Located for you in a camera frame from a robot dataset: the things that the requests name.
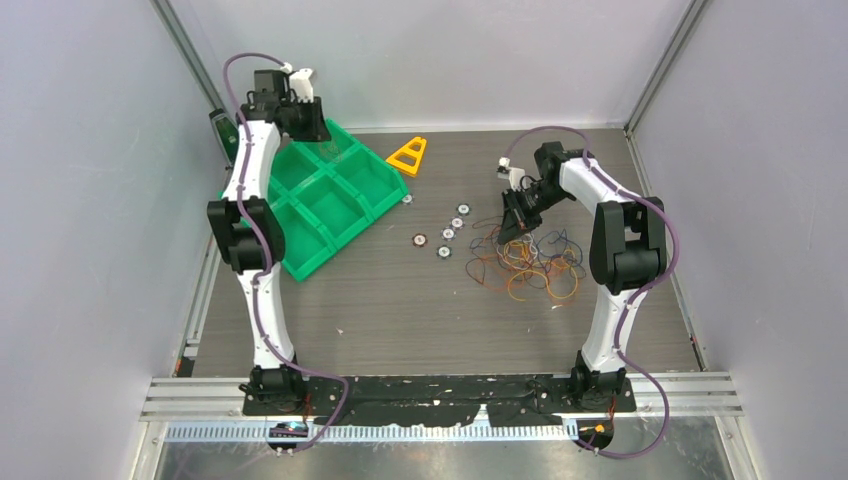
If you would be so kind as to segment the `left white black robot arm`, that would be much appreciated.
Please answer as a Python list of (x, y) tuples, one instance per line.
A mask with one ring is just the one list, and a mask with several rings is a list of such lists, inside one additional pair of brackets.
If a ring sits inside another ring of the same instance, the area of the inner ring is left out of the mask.
[(207, 217), (222, 260), (236, 274), (248, 307), (254, 350), (240, 389), (251, 408), (298, 412), (307, 398), (287, 331), (279, 292), (285, 235), (268, 200), (271, 167), (282, 138), (329, 139), (313, 71), (285, 64), (257, 70), (254, 88), (237, 112), (239, 144), (233, 173)]

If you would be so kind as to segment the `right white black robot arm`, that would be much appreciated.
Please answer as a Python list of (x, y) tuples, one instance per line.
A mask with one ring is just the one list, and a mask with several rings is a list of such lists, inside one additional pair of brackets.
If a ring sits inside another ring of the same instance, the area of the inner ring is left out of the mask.
[(546, 142), (534, 153), (538, 178), (528, 179), (507, 157), (497, 173), (509, 182), (501, 194), (498, 243), (506, 245), (542, 223), (542, 214), (562, 200), (581, 203), (593, 216), (589, 267), (598, 286), (589, 336), (566, 381), (568, 400), (596, 410), (623, 393), (623, 359), (636, 312), (653, 282), (667, 269), (663, 203), (642, 198), (612, 179), (588, 151), (567, 151)]

